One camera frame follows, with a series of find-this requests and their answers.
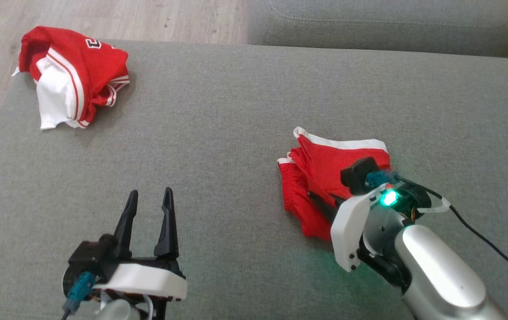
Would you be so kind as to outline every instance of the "gray couch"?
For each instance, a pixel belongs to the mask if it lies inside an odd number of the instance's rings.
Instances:
[[[39,130],[35,85],[0,111],[0,318],[58,319],[67,258],[113,232],[140,191],[132,249],[149,255],[175,192],[189,280],[169,320],[411,320],[399,291],[283,209],[292,130],[386,142],[394,168],[446,196],[508,254],[508,59],[430,53],[110,42],[132,83],[87,129]],[[508,313],[508,263],[453,214],[422,218]],[[71,319],[92,319],[87,303]]]
[[[508,0],[248,0],[248,43],[508,57]]]

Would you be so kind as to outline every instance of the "black cable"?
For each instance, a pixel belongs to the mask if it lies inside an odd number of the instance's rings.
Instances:
[[[394,178],[396,178],[396,180],[400,180],[402,182],[404,182],[405,184],[412,184],[414,186],[417,186],[418,188],[432,194],[433,196],[435,196],[436,198],[438,199],[442,199],[443,196],[441,196],[441,194],[438,194],[437,192],[435,192],[434,190],[431,190],[429,188],[426,188],[424,186],[422,186],[421,184],[416,184],[416,182],[413,182],[413,181],[410,181],[406,178],[402,178],[401,176],[399,175],[396,175],[394,176]],[[455,216],[459,219],[459,221],[465,225],[465,227],[467,229],[469,229],[469,231],[473,232],[473,234],[475,234],[477,237],[479,237],[479,239],[483,240],[486,244],[488,244],[494,251],[496,251],[503,259],[505,259],[507,262],[508,262],[508,257],[506,254],[504,254],[499,248],[497,248],[496,245],[494,245],[491,241],[489,241],[489,239],[487,239],[485,236],[481,235],[481,233],[479,233],[477,230],[475,230],[473,227],[471,227],[469,225],[469,223],[467,223],[463,217],[461,217],[461,215],[459,214],[459,212],[457,212],[457,209],[455,209],[453,207],[453,205],[449,205],[449,209],[451,210],[451,212],[453,212],[453,214],[455,214]]]
[[[65,310],[65,314],[63,314],[63,317],[61,318],[61,320],[67,320],[67,318],[69,317],[69,314],[71,314],[71,311]]]

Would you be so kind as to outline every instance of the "folded red cloth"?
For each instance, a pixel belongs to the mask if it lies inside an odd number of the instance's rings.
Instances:
[[[301,222],[305,236],[316,236],[331,241],[331,224],[315,207],[309,192],[335,205],[331,194],[348,199],[348,188],[341,184],[341,170],[355,161],[373,157],[382,170],[390,169],[390,155],[380,140],[327,140],[310,134],[301,127],[293,132],[299,147],[293,148],[286,158],[278,159],[282,174],[284,207]]]
[[[21,39],[17,72],[37,83],[41,129],[66,122],[85,128],[96,105],[113,106],[130,81],[128,53],[72,30],[35,27]]]

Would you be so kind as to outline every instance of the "red garment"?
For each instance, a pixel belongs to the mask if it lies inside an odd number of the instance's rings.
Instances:
[[[72,30],[35,27],[21,39],[19,71],[37,82],[41,129],[85,128],[96,105],[112,106],[130,81],[128,53]]]
[[[331,241],[331,224],[315,207],[308,192],[335,205],[331,194],[351,196],[341,184],[341,170],[361,158],[372,156],[381,170],[390,169],[390,155],[380,140],[334,141],[315,136],[301,127],[294,130],[299,147],[278,159],[282,174],[284,207],[301,221],[305,236]]]

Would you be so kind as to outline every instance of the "green light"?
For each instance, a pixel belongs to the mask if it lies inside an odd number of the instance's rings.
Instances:
[[[400,198],[400,195],[396,191],[390,190],[380,198],[380,203],[386,207],[390,207],[398,198]]]

